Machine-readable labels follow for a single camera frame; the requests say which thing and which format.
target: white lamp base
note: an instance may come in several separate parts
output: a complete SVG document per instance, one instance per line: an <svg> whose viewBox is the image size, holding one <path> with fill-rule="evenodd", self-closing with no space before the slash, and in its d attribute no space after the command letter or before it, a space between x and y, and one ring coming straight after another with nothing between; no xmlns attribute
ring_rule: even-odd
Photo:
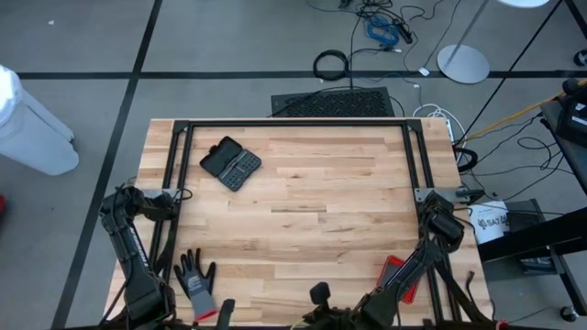
<svg viewBox="0 0 587 330"><path fill-rule="evenodd" d="M437 64L442 73L458 83L480 83L489 76L489 61L473 47L461 45L454 58L447 65L450 54L457 45L442 49Z"/></svg>

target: red object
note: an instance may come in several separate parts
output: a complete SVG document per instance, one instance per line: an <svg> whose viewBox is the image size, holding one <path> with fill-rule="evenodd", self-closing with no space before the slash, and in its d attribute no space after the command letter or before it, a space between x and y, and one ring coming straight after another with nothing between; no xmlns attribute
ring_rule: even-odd
<svg viewBox="0 0 587 330"><path fill-rule="evenodd" d="M377 286L382 286L383 283L389 280L395 274L395 272L399 270L403 265L404 261L402 259L397 258L396 256L387 257L387 262L383 266L382 274L379 276L379 279L377 280ZM420 281L417 281L414 285L410 287L410 290L408 290L405 293L404 297L402 297L402 302L407 304L411 304L414 302L415 292L417 291L418 283L420 283Z"/></svg>
<svg viewBox="0 0 587 330"><path fill-rule="evenodd" d="M0 195L0 216L4 215L6 211L6 198L3 195Z"/></svg>
<svg viewBox="0 0 587 330"><path fill-rule="evenodd" d="M204 320L205 318L208 318L214 314L216 314L217 310L212 310L208 313L203 314L202 316L200 316L200 318L198 318L198 322Z"/></svg>

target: wooden table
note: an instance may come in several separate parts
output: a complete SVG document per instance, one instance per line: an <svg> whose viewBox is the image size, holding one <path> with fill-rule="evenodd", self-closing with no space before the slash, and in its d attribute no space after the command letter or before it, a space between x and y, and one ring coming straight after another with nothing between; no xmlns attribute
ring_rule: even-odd
<svg viewBox="0 0 587 330"><path fill-rule="evenodd" d="M173 122L151 121L138 169L140 189L161 187ZM422 119L422 125L435 185L459 186L443 120ZM262 159L262 167L238 192L231 192L198 164L224 136ZM423 182L417 144L411 139ZM176 167L183 142L179 146ZM236 300L233 325L295 323L314 308L308 291L319 281L330 285L331 306L354 307L372 290L386 257L405 259L418 241L412 186L397 127L198 127L191 152L186 188L194 198L183 202L174 264L179 264L188 248L203 250L205 269L210 261L217 263L214 298L217 306L226 298ZM458 216L467 218L463 212ZM138 217L135 224L148 248L153 223ZM491 315L469 228L450 260L461 287L470 270L476 273L472 294L482 312ZM106 307L123 281L116 264ZM174 274L170 285L177 295L178 317L191 322L190 303ZM445 285L439 277L438 286L445 319L450 319ZM123 304L121 299L113 315ZM403 325L434 319L426 276L414 303L401 303L400 311Z"/></svg>

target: gray glove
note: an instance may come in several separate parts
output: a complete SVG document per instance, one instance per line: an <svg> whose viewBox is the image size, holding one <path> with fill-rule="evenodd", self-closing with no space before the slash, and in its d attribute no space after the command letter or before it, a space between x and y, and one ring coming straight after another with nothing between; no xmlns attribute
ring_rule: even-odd
<svg viewBox="0 0 587 330"><path fill-rule="evenodd" d="M200 248L195 251L194 258L194 253L191 249L188 249L187 255L182 254L180 257L182 267L173 266L183 292L192 302L195 320L198 322L216 313L214 300L212 299L216 264L212 262L208 272L204 275L200 267L200 251Z"/></svg>

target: black case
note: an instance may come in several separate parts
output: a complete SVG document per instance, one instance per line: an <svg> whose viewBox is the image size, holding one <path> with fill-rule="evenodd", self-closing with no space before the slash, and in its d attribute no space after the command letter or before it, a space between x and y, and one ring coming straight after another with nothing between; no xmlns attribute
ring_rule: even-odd
<svg viewBox="0 0 587 330"><path fill-rule="evenodd" d="M228 189L237 191L252 172L259 168L260 158L230 137L224 137L210 153L200 160L200 166L217 177Z"/></svg>

